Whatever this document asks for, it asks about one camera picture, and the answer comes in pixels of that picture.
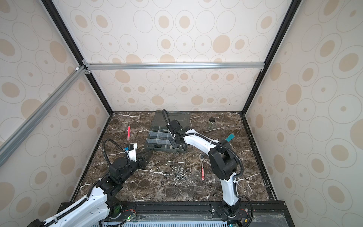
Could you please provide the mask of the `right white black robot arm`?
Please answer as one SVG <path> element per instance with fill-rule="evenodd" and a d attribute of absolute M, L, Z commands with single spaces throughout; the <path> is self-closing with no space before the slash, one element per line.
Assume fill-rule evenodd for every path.
<path fill-rule="evenodd" d="M 217 141 L 187 126 L 182 127 L 177 120 L 167 122 L 166 126 L 171 135 L 169 141 L 174 148 L 186 148 L 187 145 L 192 145 L 208 155 L 212 171 L 222 185 L 224 213 L 229 217 L 235 216 L 242 198 L 238 194 L 237 178 L 244 173 L 244 166 L 230 145 L 234 134 Z"/>

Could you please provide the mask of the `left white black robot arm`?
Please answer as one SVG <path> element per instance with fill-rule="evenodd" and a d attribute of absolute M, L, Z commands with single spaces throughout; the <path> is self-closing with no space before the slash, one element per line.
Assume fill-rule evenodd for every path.
<path fill-rule="evenodd" d="M 123 188 L 123 184 L 139 169 L 148 165 L 152 150 L 137 153 L 137 144 L 127 144 L 125 148 L 110 140 L 117 148 L 125 152 L 124 157 L 110 162 L 105 144 L 102 152 L 108 165 L 108 171 L 89 189 L 89 192 L 60 213 L 40 221 L 36 219 L 29 227 L 89 227 L 107 217 L 118 217 L 122 206 L 115 197 Z"/>

